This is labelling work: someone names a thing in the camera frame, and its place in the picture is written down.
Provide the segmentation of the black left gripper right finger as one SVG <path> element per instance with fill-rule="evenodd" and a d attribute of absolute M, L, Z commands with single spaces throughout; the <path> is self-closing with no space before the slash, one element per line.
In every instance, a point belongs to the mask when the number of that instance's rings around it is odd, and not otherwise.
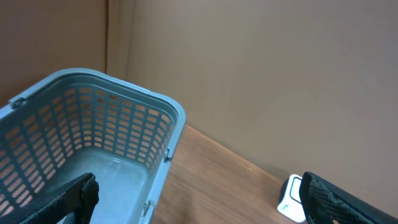
<path fill-rule="evenodd" d="M 299 195 L 307 223 L 397 223 L 397 218 L 360 200 L 312 172 L 303 174 Z"/>

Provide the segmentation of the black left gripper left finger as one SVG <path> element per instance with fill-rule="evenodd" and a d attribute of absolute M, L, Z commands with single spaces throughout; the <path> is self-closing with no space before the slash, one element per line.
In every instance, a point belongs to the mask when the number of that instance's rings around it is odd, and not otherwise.
<path fill-rule="evenodd" d="M 1 217 L 1 223 L 89 223 L 99 190 L 95 175 L 85 173 Z"/>

